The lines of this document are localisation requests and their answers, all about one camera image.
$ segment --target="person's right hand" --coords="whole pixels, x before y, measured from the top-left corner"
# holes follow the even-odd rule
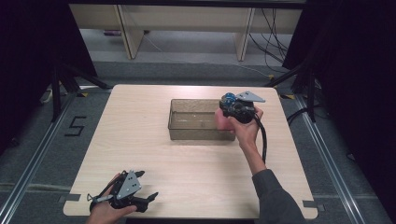
[[[259,119],[262,118],[262,110],[259,109],[257,106],[254,106],[254,110],[259,117]],[[260,127],[257,124],[256,120],[253,119],[251,122],[244,124],[239,122],[236,118],[234,117],[228,117],[230,123],[233,125],[234,128],[234,133],[236,135],[236,138],[239,141],[239,146],[245,151],[245,150],[250,150],[256,148],[256,138],[257,138],[257,132],[259,131]]]

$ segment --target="pink object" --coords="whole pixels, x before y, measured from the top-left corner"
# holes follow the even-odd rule
[[[233,125],[226,117],[223,116],[220,108],[215,111],[215,122],[218,130],[234,130]]]

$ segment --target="table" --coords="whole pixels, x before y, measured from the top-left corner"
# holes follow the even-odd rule
[[[114,174],[144,170],[135,196],[159,192],[146,213],[129,217],[257,218],[259,202],[238,141],[172,141],[168,119],[172,99],[219,99],[226,92],[252,91],[266,100],[267,166],[296,200],[305,218],[315,218],[313,201],[288,123],[272,88],[117,85],[98,123],[66,202],[68,216],[88,216],[86,195],[97,195]],[[257,139],[262,148],[262,139]]]

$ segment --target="desk leg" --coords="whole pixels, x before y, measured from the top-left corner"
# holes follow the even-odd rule
[[[248,34],[250,33],[250,27],[251,24],[253,23],[254,11],[255,11],[254,8],[247,9],[247,19],[246,19],[246,26],[244,33],[233,34],[233,41],[235,43],[235,48],[236,48],[236,57],[239,62],[245,60],[245,54],[248,45]]]
[[[121,35],[125,49],[128,54],[128,58],[134,59],[136,57],[140,43],[142,42],[144,31],[135,29],[134,27],[136,26],[129,23],[130,20],[127,20],[125,18],[127,15],[123,13],[122,5],[115,6],[115,9],[117,14],[119,15],[118,18],[121,24],[120,26]]]

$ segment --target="person's left hand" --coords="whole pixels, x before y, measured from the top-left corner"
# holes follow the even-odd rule
[[[107,196],[113,187],[110,187],[104,194]],[[127,206],[121,209],[113,208],[109,202],[98,203],[91,210],[91,214],[87,220],[87,224],[113,224],[116,223],[121,217],[126,216],[132,212],[135,212],[137,207],[134,205]]]

